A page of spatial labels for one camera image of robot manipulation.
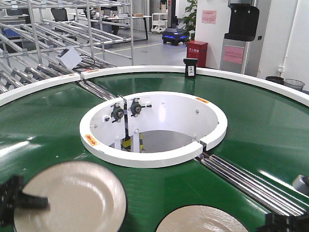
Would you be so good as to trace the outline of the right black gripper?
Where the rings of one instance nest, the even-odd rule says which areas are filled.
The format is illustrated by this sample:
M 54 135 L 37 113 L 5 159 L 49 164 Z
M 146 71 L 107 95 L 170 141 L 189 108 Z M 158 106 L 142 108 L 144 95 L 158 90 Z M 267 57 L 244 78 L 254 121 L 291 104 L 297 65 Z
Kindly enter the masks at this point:
M 255 229 L 256 232 L 308 232 L 309 215 L 284 216 L 266 214 L 265 225 Z

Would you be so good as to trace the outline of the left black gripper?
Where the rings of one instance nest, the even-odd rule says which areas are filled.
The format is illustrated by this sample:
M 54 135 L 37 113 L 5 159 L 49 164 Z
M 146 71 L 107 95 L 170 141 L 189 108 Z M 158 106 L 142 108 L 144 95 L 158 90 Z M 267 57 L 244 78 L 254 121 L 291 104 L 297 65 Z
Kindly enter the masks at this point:
M 28 209 L 45 209 L 49 206 L 46 197 L 39 197 L 22 192 L 24 177 L 12 175 L 0 184 L 0 226 L 12 225 L 16 207 Z

